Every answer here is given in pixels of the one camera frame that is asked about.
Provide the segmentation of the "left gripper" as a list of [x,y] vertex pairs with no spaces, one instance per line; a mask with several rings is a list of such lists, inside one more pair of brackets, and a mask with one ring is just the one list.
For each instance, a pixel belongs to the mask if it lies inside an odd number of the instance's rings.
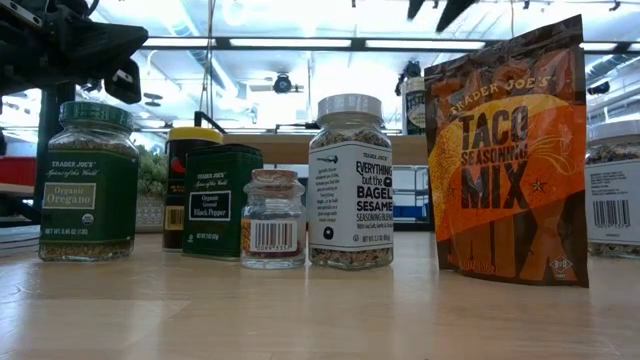
[[117,100],[141,100],[139,66],[132,55],[147,41],[144,27],[90,19],[100,0],[55,0],[58,41],[74,81],[86,92],[104,90]]

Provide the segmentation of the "tan-lid seasoning jar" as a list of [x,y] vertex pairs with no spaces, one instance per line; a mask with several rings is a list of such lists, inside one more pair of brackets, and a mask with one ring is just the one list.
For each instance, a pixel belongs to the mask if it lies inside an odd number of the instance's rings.
[[411,77],[401,86],[402,127],[404,135],[425,132],[425,83],[422,77]]

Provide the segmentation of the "yellow-lid onion spice bottle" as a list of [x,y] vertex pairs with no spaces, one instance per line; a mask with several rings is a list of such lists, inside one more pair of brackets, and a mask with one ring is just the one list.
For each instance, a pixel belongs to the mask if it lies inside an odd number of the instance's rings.
[[164,250],[182,251],[187,153],[196,148],[222,143],[223,135],[214,129],[179,127],[169,131],[166,142],[168,164],[162,245]]

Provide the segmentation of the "green-lid oregano glass jar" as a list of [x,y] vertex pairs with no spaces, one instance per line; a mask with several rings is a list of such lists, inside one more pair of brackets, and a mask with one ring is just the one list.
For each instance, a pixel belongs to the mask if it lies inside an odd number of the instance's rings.
[[131,115],[118,107],[61,105],[48,142],[39,258],[101,262],[134,248],[139,152]]

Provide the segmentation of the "orange taco seasoning pouch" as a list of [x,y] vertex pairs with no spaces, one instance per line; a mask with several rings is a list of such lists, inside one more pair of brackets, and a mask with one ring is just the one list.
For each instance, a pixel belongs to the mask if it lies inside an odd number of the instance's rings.
[[425,69],[441,269],[588,286],[582,40],[576,15]]

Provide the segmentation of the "green black pepper tin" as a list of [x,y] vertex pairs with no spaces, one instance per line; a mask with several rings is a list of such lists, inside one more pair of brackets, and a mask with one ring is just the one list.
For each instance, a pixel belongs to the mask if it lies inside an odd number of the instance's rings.
[[240,259],[244,186],[262,167],[262,151],[242,144],[201,147],[187,154],[184,255]]

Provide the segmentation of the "white-lid bagel seasoning jar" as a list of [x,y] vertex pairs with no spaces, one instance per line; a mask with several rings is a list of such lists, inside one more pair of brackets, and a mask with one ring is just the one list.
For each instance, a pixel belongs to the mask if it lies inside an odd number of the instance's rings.
[[392,145],[381,108],[377,98],[355,93],[318,104],[306,196],[314,265],[363,270],[393,261]]
[[589,252],[640,259],[640,120],[591,126],[585,160]]

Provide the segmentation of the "black mounted device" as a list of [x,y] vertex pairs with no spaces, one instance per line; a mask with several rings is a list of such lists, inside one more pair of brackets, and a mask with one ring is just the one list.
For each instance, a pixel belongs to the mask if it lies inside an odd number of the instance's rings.
[[399,74],[395,94],[402,94],[424,89],[422,70],[418,61],[408,61]]

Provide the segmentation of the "green plant in patterned pot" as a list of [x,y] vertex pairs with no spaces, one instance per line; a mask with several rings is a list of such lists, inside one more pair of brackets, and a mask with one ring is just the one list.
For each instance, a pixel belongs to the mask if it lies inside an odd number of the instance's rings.
[[136,232],[161,232],[168,178],[167,157],[160,152],[150,152],[143,145],[136,148],[139,152]]

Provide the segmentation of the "red storage bin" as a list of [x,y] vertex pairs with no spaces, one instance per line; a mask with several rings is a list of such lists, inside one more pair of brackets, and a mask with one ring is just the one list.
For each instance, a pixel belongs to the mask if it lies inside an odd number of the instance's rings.
[[35,186],[35,157],[0,157],[0,183]]

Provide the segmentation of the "small cork-stoppered glass jar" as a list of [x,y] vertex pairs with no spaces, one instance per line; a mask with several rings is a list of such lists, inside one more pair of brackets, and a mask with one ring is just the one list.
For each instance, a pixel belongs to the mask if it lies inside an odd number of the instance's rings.
[[291,170],[256,169],[244,186],[241,264],[249,269],[293,269],[306,262],[304,186]]

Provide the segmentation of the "wooden shelf with black frame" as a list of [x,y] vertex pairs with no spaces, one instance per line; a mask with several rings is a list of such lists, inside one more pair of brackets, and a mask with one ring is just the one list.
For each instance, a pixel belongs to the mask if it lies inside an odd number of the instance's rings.
[[[223,134],[225,143],[237,143],[257,148],[262,151],[266,164],[308,163],[309,142],[314,129],[308,127],[305,132],[282,132],[277,125],[272,133],[267,129],[238,129],[228,133],[212,118],[202,111],[194,112],[194,125],[202,127],[208,123]],[[425,166],[428,164],[426,154],[426,138],[424,135],[402,135],[400,130],[384,129],[392,144],[393,164],[401,166]]]

